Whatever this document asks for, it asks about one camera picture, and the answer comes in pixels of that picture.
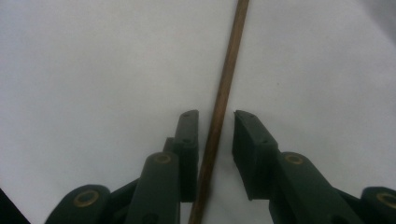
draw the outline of white table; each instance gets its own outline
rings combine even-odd
[[[43,223],[72,189],[138,178],[190,109],[202,157],[235,7],[1,1],[0,188]],[[204,223],[272,223],[233,163],[236,109],[335,187],[396,189],[395,30],[391,0],[250,1]]]

